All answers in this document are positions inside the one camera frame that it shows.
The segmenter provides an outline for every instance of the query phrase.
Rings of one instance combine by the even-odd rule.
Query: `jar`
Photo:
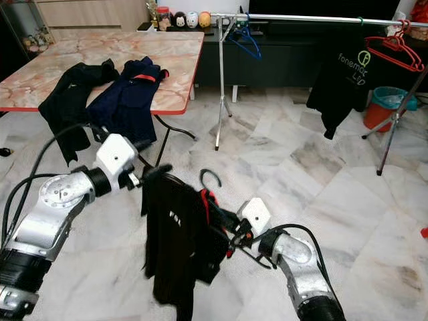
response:
[[[171,26],[171,14],[168,7],[158,7],[158,25],[159,30],[166,31]]]

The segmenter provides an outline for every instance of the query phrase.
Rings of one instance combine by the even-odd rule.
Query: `marble tabletop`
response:
[[[170,74],[154,95],[152,114],[184,114],[202,43],[202,32],[88,32],[63,39],[0,83],[0,111],[36,112],[62,74],[79,62],[99,65],[111,58],[121,72],[128,60],[149,56]],[[94,88],[88,104],[109,85]]]

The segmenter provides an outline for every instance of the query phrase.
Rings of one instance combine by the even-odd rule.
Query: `toy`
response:
[[[211,25],[211,15],[208,11],[202,11],[199,14],[199,25],[202,28],[209,27]]]
[[[198,13],[195,11],[190,11],[187,13],[187,25],[189,28],[196,28],[198,26]]]
[[[179,11],[175,14],[174,16],[174,20],[175,20],[175,25],[177,27],[184,27],[186,26],[186,14],[182,11]]]

